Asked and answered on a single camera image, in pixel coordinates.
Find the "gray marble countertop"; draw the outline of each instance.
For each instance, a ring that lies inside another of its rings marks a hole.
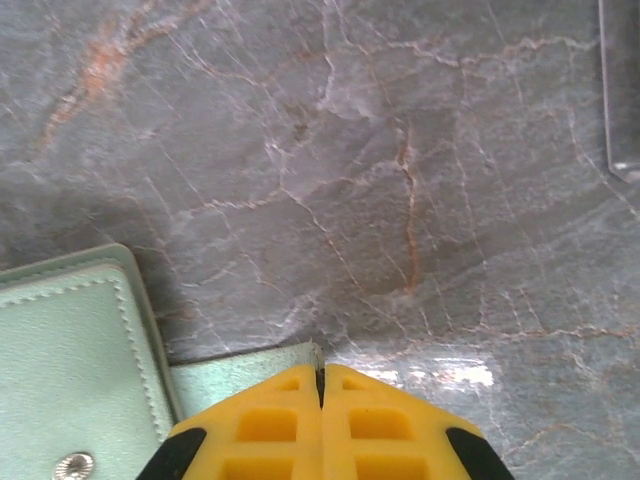
[[[517,478],[638,478],[596,1],[0,6],[0,268],[122,242],[174,362],[313,338]]]

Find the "yellow plastic tool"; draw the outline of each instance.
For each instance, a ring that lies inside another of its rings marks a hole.
[[[138,480],[513,480],[469,422],[342,365],[292,367],[174,427]]]

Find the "rectangular cutout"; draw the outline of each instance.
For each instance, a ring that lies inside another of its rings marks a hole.
[[[411,424],[406,414],[392,408],[358,408],[349,412],[351,438],[412,440]]]
[[[358,480],[428,480],[424,458],[401,456],[356,457]]]
[[[240,419],[239,442],[295,442],[298,430],[296,412],[284,408],[255,408]]]
[[[342,381],[343,390],[364,390],[364,388],[354,382],[351,378],[345,378]]]
[[[281,390],[283,392],[289,392],[291,390],[300,390],[300,380],[297,378],[290,378],[289,380],[284,382],[282,385],[280,385],[280,387],[278,387],[278,390]]]
[[[291,480],[292,458],[229,458],[220,480]]]

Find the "snap button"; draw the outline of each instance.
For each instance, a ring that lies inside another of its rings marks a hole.
[[[93,472],[94,466],[93,457],[88,453],[70,453],[58,461],[52,480],[85,480]]]

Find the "wallet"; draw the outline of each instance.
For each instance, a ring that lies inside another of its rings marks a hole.
[[[311,343],[170,368],[137,264],[107,245],[0,274],[0,472],[133,479],[173,425]]]

